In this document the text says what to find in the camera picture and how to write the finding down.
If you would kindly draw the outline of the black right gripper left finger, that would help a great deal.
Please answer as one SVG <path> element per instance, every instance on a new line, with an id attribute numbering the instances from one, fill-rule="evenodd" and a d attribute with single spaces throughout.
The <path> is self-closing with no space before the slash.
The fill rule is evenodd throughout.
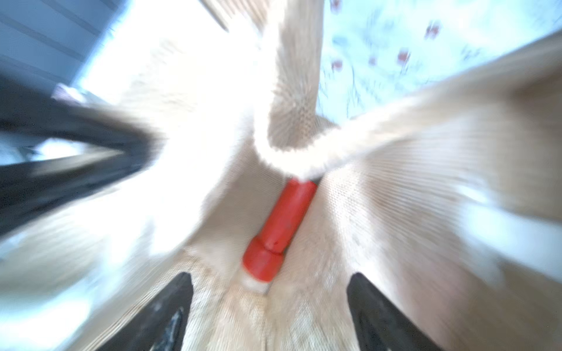
<path id="1" fill-rule="evenodd" d="M 192 299 L 191 275 L 181 272 L 99 349 L 180 351 Z"/>

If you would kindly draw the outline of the red flashlight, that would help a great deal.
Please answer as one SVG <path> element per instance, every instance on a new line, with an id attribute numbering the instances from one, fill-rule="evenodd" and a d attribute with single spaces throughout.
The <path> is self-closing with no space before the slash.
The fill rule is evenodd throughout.
<path id="1" fill-rule="evenodd" d="M 286 183 L 263 227 L 242 256 L 239 280 L 246 289 L 260 294 L 268 291 L 317 188 L 317 181 L 291 179 Z"/>

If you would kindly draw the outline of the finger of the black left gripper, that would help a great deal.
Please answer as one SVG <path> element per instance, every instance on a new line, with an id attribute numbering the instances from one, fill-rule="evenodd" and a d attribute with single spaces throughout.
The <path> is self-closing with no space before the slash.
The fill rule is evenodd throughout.
<path id="1" fill-rule="evenodd" d="M 142 149 L 108 149 L 2 166 L 1 234 L 137 173 L 148 161 L 149 153 Z"/>
<path id="2" fill-rule="evenodd" d="M 105 108 L 69 105 L 1 75 L 1 130 L 61 137 L 110 149 L 148 146 L 149 133 Z"/>

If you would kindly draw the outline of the brown burlap tote bag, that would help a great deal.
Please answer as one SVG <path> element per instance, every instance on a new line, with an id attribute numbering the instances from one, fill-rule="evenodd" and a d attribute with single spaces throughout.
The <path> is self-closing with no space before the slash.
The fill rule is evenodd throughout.
<path id="1" fill-rule="evenodd" d="M 1 349 L 100 350 L 177 274 L 181 350 L 360 350 L 362 273 L 442 350 L 561 349 L 561 29 L 336 124 L 322 1 L 164 4 L 114 105 L 137 173 L 1 234 Z M 77 156 L 73 153 L 53 159 Z M 268 291 L 241 259 L 286 183 L 318 188 Z"/>

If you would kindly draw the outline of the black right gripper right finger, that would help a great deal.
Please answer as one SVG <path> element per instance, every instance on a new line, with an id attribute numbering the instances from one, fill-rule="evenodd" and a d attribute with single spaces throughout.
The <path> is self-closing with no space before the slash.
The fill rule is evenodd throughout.
<path id="1" fill-rule="evenodd" d="M 346 292 L 361 351 L 442 351 L 362 273 Z"/>

